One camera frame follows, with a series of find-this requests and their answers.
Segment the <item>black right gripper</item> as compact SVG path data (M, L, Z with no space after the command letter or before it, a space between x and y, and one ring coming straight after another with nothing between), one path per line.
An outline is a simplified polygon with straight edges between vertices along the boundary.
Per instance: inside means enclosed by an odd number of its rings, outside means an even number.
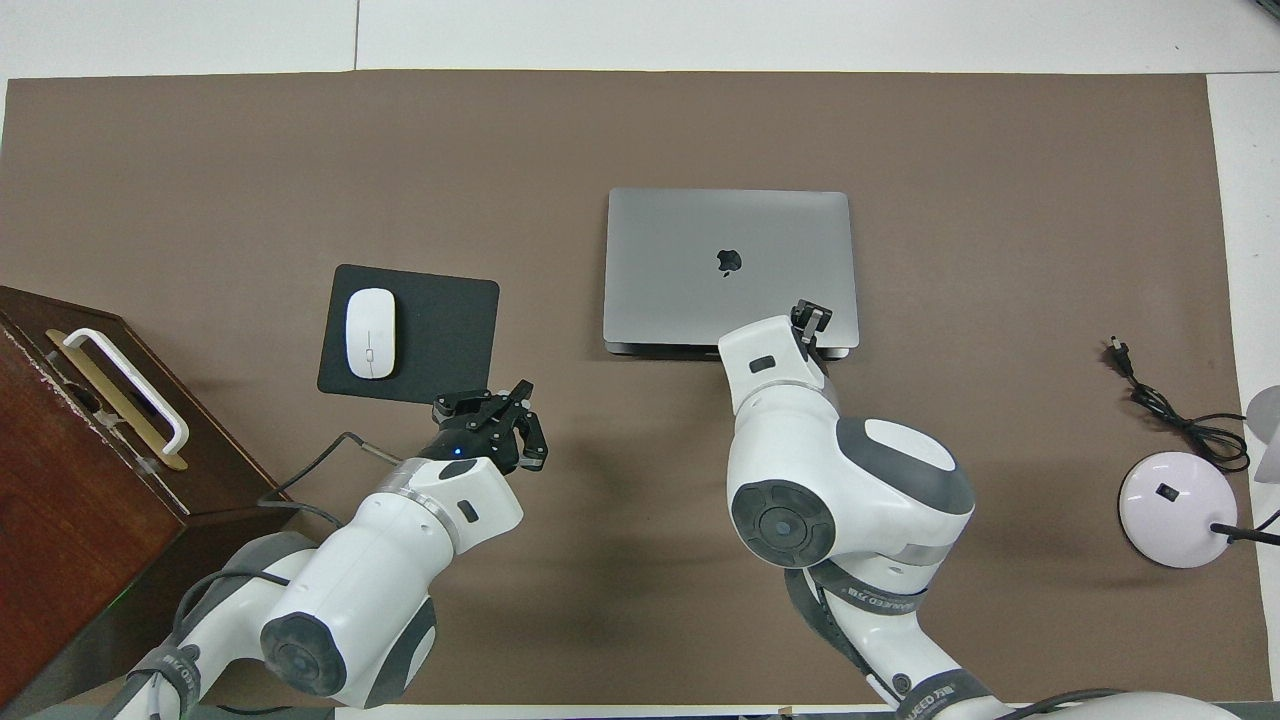
M829 363L836 359L836 351L822 348L818 334L826 332L833 313L813 301L800 299L790 311L790 322L796 332L801 351L814 363Z

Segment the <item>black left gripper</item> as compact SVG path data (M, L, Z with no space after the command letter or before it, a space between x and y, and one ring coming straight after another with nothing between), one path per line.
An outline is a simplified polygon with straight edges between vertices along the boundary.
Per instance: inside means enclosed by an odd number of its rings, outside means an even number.
M531 380L520 380L507 395L467 389L436 396L431 419L439 425L438 433L420 450L420 457L440 461L489 457L500 473L518 468L540 471L548 445L531 407L532 391Z

